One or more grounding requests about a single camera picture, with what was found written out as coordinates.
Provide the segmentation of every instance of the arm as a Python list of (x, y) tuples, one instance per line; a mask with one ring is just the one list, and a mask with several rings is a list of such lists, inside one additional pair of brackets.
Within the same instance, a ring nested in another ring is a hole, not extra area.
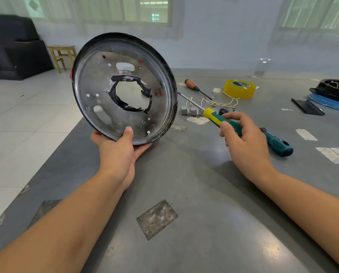
[(242, 138), (229, 123), (220, 127), (237, 168), (339, 263), (339, 198), (277, 172), (266, 137), (246, 114), (223, 116), (243, 126)]
[(0, 252), (0, 272), (80, 272), (122, 193), (134, 178), (133, 130), (117, 142), (98, 132), (100, 169), (91, 179)]

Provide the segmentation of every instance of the forearm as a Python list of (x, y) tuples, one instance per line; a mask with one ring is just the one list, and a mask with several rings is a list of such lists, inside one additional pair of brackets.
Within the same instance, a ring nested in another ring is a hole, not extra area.
[(280, 173), (254, 183), (339, 263), (339, 198)]
[(0, 252), (0, 272), (80, 272), (123, 191), (95, 175)]

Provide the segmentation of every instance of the screwdriver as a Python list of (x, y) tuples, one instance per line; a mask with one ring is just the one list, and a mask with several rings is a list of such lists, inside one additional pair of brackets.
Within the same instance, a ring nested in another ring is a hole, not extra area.
[(192, 89), (192, 90), (195, 90), (195, 91), (198, 91), (200, 92), (201, 94), (203, 94), (204, 96), (206, 96), (208, 99), (212, 100), (212, 98), (210, 98), (208, 95), (206, 95), (203, 91), (201, 91), (199, 89), (199, 87), (197, 87), (196, 84), (194, 84), (193, 81), (189, 80), (189, 79), (186, 79), (185, 80), (185, 84), (187, 85), (188, 88)]
[[(204, 117), (213, 121), (213, 123), (215, 123), (217, 126), (220, 127), (221, 122), (230, 123), (231, 126), (234, 128), (235, 132), (237, 133), (237, 135), (239, 137), (242, 137), (241, 130), (242, 130), (243, 127), (240, 124), (237, 124), (236, 122), (234, 122), (232, 120), (225, 119), (221, 115), (217, 115), (216, 112), (214, 112), (211, 108), (204, 109), (203, 107), (201, 107), (200, 105), (195, 103), (193, 100), (191, 100), (188, 97), (186, 97), (185, 95), (183, 95), (181, 92), (178, 92), (178, 94), (180, 96), (184, 97), (186, 100), (188, 100), (193, 105), (197, 106), (199, 109), (201, 109), (204, 112), (203, 113)], [(221, 110), (220, 111), (222, 112), (222, 114), (223, 114), (223, 112), (228, 112), (225, 109), (221, 109)], [(265, 129), (264, 127), (260, 128), (260, 130), (265, 134), (265, 136), (267, 138), (267, 144), (269, 145), (269, 147), (275, 153), (277, 153), (279, 156), (287, 157), (287, 156), (290, 156), (293, 153), (293, 148), (285, 140), (282, 140), (282, 139), (276, 137), (272, 133), (269, 133), (267, 131), (267, 129)]]

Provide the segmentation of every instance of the yellow packing tape roll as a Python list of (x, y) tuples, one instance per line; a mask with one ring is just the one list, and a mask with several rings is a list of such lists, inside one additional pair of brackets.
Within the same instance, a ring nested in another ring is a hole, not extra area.
[(224, 93), (241, 99), (250, 99), (254, 95), (256, 85), (244, 80), (231, 79), (225, 82)]

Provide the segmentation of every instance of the gray tabletop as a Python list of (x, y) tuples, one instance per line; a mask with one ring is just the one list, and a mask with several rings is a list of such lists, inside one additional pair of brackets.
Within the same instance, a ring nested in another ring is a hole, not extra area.
[[(226, 78), (196, 78), (210, 93)], [(339, 147), (339, 111), (323, 107), (324, 116), (303, 114), (291, 97), (304, 99), (311, 80), (254, 80), (260, 88), (237, 110), (259, 127), (285, 139), (294, 154), (275, 167), (339, 197), (339, 164), (316, 147)], [(179, 86), (198, 99), (201, 95)], [(216, 100), (226, 97), (216, 95)], [(185, 100), (179, 98), (179, 105)], [(249, 182), (231, 161), (219, 128), (203, 126), (178, 114), (174, 125), (137, 162), (135, 179), (124, 193), (97, 241), (83, 272), (339, 272), (339, 266)], [(304, 140), (306, 129), (318, 141)], [(23, 233), (41, 203), (63, 199), (98, 169), (98, 148), (82, 119), (5, 211), (0, 250)], [(162, 200), (178, 214), (147, 240), (136, 220)]]

